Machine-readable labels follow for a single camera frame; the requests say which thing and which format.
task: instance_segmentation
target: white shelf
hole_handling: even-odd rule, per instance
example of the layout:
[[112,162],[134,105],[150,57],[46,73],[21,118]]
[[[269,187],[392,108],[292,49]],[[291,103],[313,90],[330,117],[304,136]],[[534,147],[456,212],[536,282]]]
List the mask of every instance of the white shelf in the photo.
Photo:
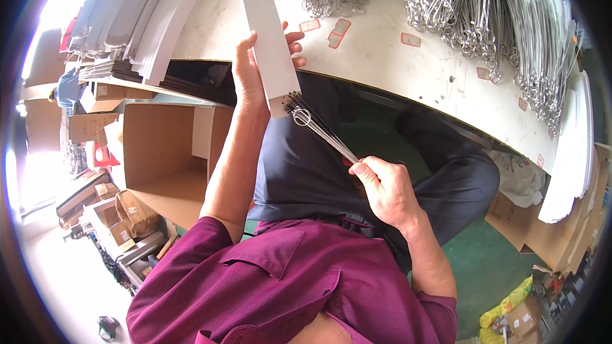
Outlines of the white shelf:
[[[301,0],[275,0],[288,31],[310,20]],[[479,79],[476,60],[466,60],[440,40],[406,22],[402,0],[370,0],[367,13],[348,19],[351,26],[337,49],[327,37],[339,18],[321,19],[321,27],[302,40],[304,70],[339,77],[399,95],[453,116],[505,143],[548,173],[554,166],[557,138],[551,139],[535,112],[519,106],[521,91],[514,69],[502,65],[502,80]],[[230,61],[248,26],[239,0],[198,0],[176,43],[174,60]],[[422,39],[420,47],[400,41],[402,33]]]

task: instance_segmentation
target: green floor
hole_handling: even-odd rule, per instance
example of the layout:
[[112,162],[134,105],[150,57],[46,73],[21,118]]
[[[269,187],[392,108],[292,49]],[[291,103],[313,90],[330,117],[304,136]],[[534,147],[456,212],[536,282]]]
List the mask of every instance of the green floor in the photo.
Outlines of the green floor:
[[[416,182],[430,172],[418,152],[395,132],[397,114],[395,109],[362,101],[357,119],[343,125],[341,136],[357,156],[375,155],[405,164]],[[252,233],[255,226],[247,221],[245,230]],[[533,264],[543,264],[534,254],[520,255],[484,216],[443,249],[457,282],[458,340],[475,336],[479,317],[529,276]]]

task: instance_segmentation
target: yellow bag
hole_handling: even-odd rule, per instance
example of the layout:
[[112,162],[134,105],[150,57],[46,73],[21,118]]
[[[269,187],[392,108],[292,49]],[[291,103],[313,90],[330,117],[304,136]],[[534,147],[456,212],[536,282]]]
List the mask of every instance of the yellow bag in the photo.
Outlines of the yellow bag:
[[496,318],[512,312],[512,310],[515,309],[517,305],[521,304],[525,300],[525,297],[531,293],[532,284],[533,277],[530,276],[525,279],[520,286],[516,287],[513,292],[506,296],[497,307],[485,312],[480,317],[480,327],[487,328]]
[[482,344],[504,344],[504,337],[496,333],[490,325],[496,318],[512,312],[517,305],[521,304],[525,297],[531,293],[532,285],[533,277],[530,276],[506,296],[501,303],[480,317],[481,330],[478,332],[478,339],[480,339]]
[[493,328],[480,328],[478,340],[481,344],[504,344],[504,337],[496,333]]

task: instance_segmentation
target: dark blue pants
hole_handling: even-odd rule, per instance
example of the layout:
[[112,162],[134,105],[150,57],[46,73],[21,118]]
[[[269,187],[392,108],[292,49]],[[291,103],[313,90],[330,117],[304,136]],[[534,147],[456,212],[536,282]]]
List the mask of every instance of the dark blue pants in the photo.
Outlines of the dark blue pants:
[[[340,95],[333,81],[298,73],[303,98],[337,134]],[[414,146],[433,173],[414,185],[419,205],[444,245],[482,215],[499,187],[499,170],[469,140],[433,114],[402,116],[399,132]],[[381,222],[360,196],[342,156],[291,117],[271,119],[259,154],[255,206],[248,218],[278,221],[344,217],[372,226],[373,236],[389,242],[395,258],[408,261],[406,241]]]

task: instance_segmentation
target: shirt pocket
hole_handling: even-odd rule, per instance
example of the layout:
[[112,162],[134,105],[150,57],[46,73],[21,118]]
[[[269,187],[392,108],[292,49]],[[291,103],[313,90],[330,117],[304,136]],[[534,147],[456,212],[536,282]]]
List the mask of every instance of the shirt pocket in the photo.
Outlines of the shirt pocket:
[[231,266],[235,262],[254,264],[271,277],[282,280],[287,265],[304,236],[302,230],[283,228],[257,235],[230,248],[219,264]]

